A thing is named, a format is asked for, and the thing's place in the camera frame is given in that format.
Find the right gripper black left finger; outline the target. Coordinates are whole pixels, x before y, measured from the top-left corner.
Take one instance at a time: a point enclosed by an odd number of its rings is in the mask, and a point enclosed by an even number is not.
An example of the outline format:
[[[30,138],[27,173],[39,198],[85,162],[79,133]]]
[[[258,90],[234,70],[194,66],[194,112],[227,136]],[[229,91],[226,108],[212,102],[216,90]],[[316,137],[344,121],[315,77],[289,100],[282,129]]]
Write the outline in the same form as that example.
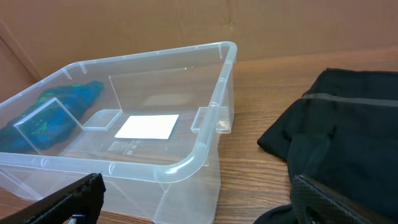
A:
[[[92,173],[1,219],[1,224],[96,224],[105,191],[103,176]]]

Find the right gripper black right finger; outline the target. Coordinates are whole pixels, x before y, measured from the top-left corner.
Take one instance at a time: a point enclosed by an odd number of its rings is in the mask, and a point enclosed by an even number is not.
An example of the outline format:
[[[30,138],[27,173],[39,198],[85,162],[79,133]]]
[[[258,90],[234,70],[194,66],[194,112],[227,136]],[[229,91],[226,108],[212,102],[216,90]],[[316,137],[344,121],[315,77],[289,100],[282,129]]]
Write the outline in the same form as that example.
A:
[[[394,224],[305,175],[292,181],[290,201],[299,224]]]

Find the blue green sequin cloth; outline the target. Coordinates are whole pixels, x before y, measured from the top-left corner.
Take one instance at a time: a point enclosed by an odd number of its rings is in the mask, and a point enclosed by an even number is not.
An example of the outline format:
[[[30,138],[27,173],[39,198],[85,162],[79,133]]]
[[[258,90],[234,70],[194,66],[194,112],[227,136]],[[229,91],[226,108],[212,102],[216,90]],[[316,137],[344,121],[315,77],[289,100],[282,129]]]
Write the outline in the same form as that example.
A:
[[[93,80],[42,91],[30,107],[1,128],[1,151],[34,152],[65,141],[103,88],[102,82]]]

